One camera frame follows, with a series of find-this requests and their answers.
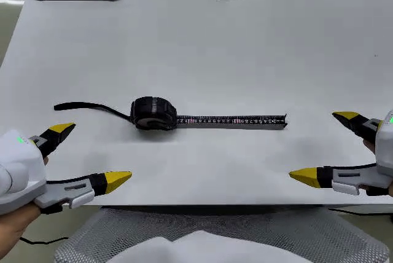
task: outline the finger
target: finger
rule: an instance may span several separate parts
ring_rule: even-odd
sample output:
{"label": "finger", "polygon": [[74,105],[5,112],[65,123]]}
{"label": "finger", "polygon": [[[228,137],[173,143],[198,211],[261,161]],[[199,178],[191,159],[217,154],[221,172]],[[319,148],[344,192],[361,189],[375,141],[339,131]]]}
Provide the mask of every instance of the finger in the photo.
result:
{"label": "finger", "polygon": [[368,142],[367,140],[363,140],[363,144],[372,151],[373,154],[375,154],[375,144],[372,144],[371,142]]}

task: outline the black strap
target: black strap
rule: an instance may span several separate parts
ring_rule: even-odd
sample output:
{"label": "black strap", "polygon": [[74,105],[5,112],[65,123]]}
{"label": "black strap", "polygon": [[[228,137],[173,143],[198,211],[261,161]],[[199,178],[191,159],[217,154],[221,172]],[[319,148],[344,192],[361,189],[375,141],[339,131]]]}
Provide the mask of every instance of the black strap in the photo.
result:
{"label": "black strap", "polygon": [[60,240],[67,240],[67,239],[68,239],[68,237],[61,237],[61,238],[58,238],[57,240],[51,240],[51,241],[31,241],[31,240],[28,240],[27,238],[24,238],[24,237],[20,238],[21,241],[28,243],[29,245],[50,245],[51,243],[56,243]]}
{"label": "black strap", "polygon": [[65,103],[61,103],[61,104],[55,105],[53,108],[56,111],[66,111],[68,109],[79,109],[79,108],[98,109],[100,111],[110,112],[111,114],[114,114],[115,116],[121,117],[122,119],[125,119],[125,120],[131,122],[131,119],[130,119],[130,117],[128,115],[122,114],[121,112],[116,111],[113,108],[110,108],[108,106],[105,106],[103,104],[98,104],[98,103],[65,102]]}

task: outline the black cable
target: black cable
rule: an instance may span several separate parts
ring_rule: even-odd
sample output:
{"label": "black cable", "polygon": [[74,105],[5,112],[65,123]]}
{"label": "black cable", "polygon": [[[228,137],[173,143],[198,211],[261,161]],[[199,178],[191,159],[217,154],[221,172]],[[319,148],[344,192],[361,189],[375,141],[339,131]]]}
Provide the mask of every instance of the black cable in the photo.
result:
{"label": "black cable", "polygon": [[56,243],[60,240],[67,240],[67,239],[68,239],[68,237],[61,237],[61,238],[58,238],[57,240],[51,240],[51,241],[31,241],[31,240],[28,240],[27,238],[24,238],[24,237],[20,238],[21,241],[28,243],[29,245],[50,245],[51,243]]}
{"label": "black cable", "polygon": [[130,117],[126,114],[122,114],[120,111],[116,111],[113,108],[105,106],[103,104],[98,103],[88,103],[88,102],[65,102],[53,107],[56,111],[65,111],[67,109],[79,109],[79,108],[89,108],[89,109],[98,109],[100,111],[110,112],[115,116],[121,117],[127,121],[131,121]]}
{"label": "black cable", "polygon": [[340,210],[340,209],[329,209],[329,210],[334,211],[334,212],[339,212],[339,213],[352,214],[352,215],[356,215],[356,216],[390,216],[390,215],[393,215],[393,213],[356,213],[356,212]]}

